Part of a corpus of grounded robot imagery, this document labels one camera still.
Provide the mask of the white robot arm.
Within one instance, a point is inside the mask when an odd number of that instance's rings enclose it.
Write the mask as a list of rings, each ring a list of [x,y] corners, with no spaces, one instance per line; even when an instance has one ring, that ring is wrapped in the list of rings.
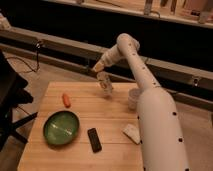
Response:
[[[105,51],[95,72],[126,59],[141,93],[137,102],[143,171],[190,171],[185,140],[173,97],[138,55],[139,42],[127,33]]]

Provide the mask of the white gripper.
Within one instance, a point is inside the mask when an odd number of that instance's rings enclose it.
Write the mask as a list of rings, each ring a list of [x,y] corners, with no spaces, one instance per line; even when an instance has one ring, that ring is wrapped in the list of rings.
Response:
[[[111,80],[109,78],[109,75],[104,71],[99,72],[97,74],[97,80],[99,81],[99,84],[100,84],[101,88],[104,90],[104,92],[107,95],[111,95],[113,86],[112,86]]]

